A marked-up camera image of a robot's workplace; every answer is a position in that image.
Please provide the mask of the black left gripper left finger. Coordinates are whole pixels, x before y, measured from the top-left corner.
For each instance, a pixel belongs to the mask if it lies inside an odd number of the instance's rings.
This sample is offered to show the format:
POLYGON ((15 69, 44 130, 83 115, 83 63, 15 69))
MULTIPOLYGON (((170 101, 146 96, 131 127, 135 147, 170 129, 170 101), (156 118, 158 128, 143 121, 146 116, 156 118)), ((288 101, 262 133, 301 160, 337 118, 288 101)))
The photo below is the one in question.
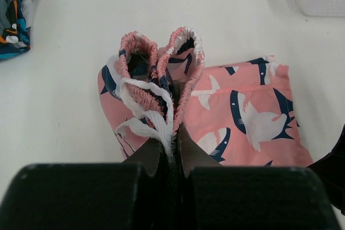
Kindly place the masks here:
POLYGON ((1 229, 166 229, 158 140, 121 163, 30 164, 1 202, 1 229))

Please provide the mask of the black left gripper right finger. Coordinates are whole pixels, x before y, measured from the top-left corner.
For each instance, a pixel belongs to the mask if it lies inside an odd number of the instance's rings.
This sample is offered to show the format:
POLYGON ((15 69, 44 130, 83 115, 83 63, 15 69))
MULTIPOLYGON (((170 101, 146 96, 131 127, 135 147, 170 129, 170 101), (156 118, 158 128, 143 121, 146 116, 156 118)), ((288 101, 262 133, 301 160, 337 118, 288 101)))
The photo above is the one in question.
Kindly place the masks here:
POLYGON ((177 135, 179 229, 340 229, 321 179, 309 167, 222 166, 177 135))

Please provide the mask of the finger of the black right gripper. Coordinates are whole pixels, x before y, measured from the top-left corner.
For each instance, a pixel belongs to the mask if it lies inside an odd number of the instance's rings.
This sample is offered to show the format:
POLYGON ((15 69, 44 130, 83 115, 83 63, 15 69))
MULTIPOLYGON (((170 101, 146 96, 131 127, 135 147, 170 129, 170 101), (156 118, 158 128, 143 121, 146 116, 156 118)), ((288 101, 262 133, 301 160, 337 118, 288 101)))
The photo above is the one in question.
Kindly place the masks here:
POLYGON ((344 210, 344 127, 331 152, 309 168, 323 182, 331 204, 338 210, 344 210))

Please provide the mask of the pink white patterned shorts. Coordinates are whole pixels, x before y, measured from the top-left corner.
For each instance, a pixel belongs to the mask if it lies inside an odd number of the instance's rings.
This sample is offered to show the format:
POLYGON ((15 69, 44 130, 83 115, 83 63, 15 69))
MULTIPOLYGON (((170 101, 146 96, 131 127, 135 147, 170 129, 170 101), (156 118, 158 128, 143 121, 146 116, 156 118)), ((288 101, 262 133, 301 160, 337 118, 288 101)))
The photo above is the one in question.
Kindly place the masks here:
POLYGON ((128 158, 155 137, 174 141, 180 126, 221 165, 312 164, 300 142, 288 66, 259 57, 205 67, 202 41, 189 27, 168 44, 134 31, 98 74, 99 99, 128 158))

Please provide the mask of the blue orange patterned shorts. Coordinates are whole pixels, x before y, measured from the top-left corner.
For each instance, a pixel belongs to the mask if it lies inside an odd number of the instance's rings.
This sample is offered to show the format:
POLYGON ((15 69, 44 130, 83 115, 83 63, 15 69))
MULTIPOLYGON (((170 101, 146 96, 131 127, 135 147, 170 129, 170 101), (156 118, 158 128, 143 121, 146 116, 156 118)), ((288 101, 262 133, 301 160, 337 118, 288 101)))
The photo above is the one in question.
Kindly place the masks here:
POLYGON ((26 20, 24 18, 17 20, 17 28, 19 34, 19 41, 17 43, 10 43, 1 46, 1 61, 14 58, 18 55, 24 54, 31 49, 30 43, 30 27, 26 27, 26 20))

